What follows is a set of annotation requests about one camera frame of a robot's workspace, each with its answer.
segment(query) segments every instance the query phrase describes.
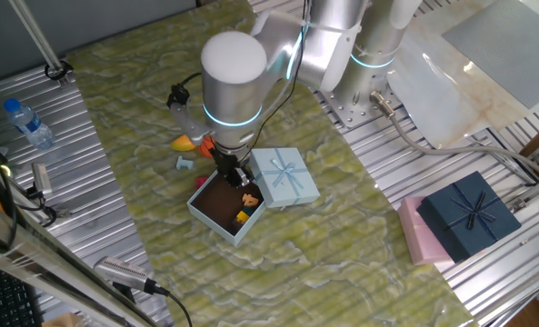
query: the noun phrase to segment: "dark blue box lid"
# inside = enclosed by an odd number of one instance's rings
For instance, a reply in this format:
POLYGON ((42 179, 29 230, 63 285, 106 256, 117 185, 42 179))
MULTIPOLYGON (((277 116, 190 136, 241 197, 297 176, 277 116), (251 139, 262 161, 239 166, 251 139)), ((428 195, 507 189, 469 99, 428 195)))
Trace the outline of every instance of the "dark blue box lid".
POLYGON ((478 172, 427 196, 417 211, 456 263, 522 226, 478 172))

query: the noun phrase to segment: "blue ribbon bow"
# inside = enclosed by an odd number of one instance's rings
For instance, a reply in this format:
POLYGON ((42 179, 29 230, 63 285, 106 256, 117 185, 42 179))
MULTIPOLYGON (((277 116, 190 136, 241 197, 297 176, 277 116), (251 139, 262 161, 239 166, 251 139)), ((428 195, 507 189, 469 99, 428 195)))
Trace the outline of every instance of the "blue ribbon bow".
POLYGON ((449 223, 446 231, 455 228, 455 226, 459 225, 460 223, 463 223, 467 221, 467 229, 472 230, 474 227, 474 221, 475 218, 477 219, 477 222, 481 224, 481 226, 485 229, 485 231, 494 238, 494 240, 498 241, 497 236, 495 236, 494 232, 489 228, 487 225, 487 222, 493 223, 495 221, 495 217, 493 217, 491 214, 486 213, 484 210, 491 207, 495 203, 499 201, 498 197, 495 197, 493 200, 487 202, 484 204, 485 200, 485 191, 481 193, 481 197, 479 198, 479 202, 477 202, 476 206, 473 206, 469 199, 463 194, 461 189, 456 184, 453 184, 454 190, 457 192, 459 197, 463 200, 464 203, 460 203, 456 201, 454 198, 451 198, 451 202, 454 203, 459 209, 463 210, 465 212, 465 215, 457 220, 455 220, 452 223, 449 223))
POLYGON ((304 186, 301 184, 301 182, 299 182, 297 178, 295 178, 294 173, 307 172, 307 169, 295 169, 295 163, 285 164, 284 158, 279 153, 279 149, 275 149, 275 153, 277 154, 277 159, 279 159, 279 161, 273 158, 271 159, 271 164, 273 164, 273 166, 275 166, 277 170, 274 172, 261 172, 255 177, 255 180, 258 181, 259 178, 261 178, 261 176, 264 176, 264 175, 279 174, 279 176, 277 176, 277 178, 273 182, 273 187, 277 187, 277 185, 279 185, 279 183, 284 179, 284 177, 287 177, 287 179, 289 180, 289 183, 292 185, 294 189, 295 196, 297 196, 297 198, 294 201, 294 204, 297 204, 299 200, 301 200, 302 198, 302 195, 297 190, 297 186, 299 186, 299 188, 302 190, 304 189, 304 186))

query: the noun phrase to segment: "table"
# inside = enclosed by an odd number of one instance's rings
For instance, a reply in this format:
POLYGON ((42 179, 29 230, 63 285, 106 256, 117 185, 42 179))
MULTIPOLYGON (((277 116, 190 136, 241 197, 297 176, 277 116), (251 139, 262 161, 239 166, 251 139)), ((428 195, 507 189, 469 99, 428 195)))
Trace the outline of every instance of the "table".
MULTIPOLYGON (((298 147, 322 197, 265 212, 238 248, 190 215, 194 179, 215 167, 169 148, 182 133, 165 107, 169 86, 200 70, 210 36, 248 31, 254 19, 245 1, 222 0, 68 56, 156 280, 195 325, 470 322, 433 266, 410 263, 397 214, 305 88, 259 145, 298 147), (176 171, 178 155, 195 160, 195 170, 176 171)), ((201 102, 200 82, 187 87, 201 102)), ((185 325, 173 302, 169 308, 185 325)))

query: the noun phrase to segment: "pink box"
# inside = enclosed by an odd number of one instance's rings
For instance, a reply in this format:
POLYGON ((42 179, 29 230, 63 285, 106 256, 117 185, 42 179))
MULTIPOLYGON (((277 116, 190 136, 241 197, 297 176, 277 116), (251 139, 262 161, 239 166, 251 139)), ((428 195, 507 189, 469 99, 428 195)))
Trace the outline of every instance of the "pink box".
POLYGON ((416 211, 424 196, 405 198, 398 208, 400 223, 403 225, 406 244, 414 265, 451 261, 451 257, 434 237, 433 232, 424 223, 416 211))

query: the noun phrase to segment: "water bottle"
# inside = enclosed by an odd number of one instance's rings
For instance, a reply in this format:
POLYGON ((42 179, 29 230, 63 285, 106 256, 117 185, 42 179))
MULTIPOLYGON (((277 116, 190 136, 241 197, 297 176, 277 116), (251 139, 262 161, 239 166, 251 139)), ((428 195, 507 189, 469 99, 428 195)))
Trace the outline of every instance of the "water bottle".
POLYGON ((8 120, 37 149, 48 149, 53 145, 53 133, 47 125, 41 123, 33 108, 21 104, 16 99, 5 101, 8 120))

